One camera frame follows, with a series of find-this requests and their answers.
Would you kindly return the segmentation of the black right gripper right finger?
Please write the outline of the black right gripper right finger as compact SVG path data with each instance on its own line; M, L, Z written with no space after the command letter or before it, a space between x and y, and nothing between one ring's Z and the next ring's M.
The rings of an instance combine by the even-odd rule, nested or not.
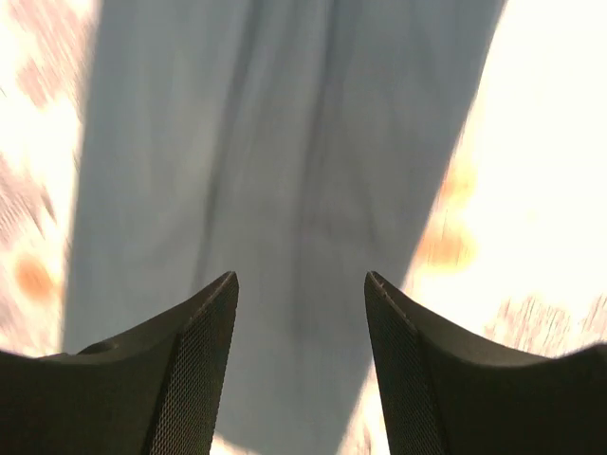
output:
M548 358L435 314L375 272L364 298L388 446L396 455L606 450L606 348Z

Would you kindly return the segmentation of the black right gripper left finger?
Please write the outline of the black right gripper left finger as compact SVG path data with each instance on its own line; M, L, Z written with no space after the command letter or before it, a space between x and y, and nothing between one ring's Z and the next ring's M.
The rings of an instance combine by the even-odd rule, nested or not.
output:
M1 450L13 455L207 454L238 280L81 352L1 355Z

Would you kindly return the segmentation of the blue-grey t shirt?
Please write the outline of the blue-grey t shirt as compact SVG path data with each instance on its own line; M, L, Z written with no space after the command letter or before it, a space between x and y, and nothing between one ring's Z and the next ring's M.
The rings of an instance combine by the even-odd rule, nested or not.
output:
M364 277L403 280L503 7L104 2L64 347L232 270L218 432L336 453L371 363Z

